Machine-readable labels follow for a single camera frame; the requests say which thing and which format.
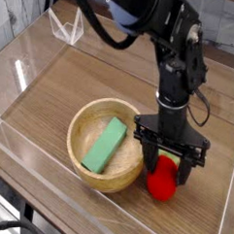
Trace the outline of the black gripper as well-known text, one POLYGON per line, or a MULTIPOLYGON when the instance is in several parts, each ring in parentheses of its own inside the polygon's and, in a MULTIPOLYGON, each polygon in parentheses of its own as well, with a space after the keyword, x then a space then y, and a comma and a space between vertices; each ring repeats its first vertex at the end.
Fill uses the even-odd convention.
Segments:
POLYGON ((193 166, 205 165, 210 142, 188 123, 186 107, 169 110, 160 106, 157 114, 136 115, 134 122, 136 128, 133 135, 142 144, 148 171, 154 172, 159 150, 182 159, 177 170, 177 185, 186 183, 193 166))

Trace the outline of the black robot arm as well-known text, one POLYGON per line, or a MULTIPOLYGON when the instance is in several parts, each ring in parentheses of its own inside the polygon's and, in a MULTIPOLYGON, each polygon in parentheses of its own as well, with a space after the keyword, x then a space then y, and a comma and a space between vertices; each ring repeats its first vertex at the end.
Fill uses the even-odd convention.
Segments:
POLYGON ((150 36, 159 70, 155 95, 158 111, 136 115, 133 135, 142 145, 148 171, 157 169, 160 150, 168 151, 181 159, 176 184, 185 184, 194 167, 205 165, 210 148, 210 141, 187 120, 192 94, 206 106, 210 104, 200 91, 208 68, 203 59, 202 22, 197 11, 187 0, 106 0, 114 22, 126 34, 116 41, 87 0, 76 2, 98 36, 114 49, 125 50, 138 36, 150 36))

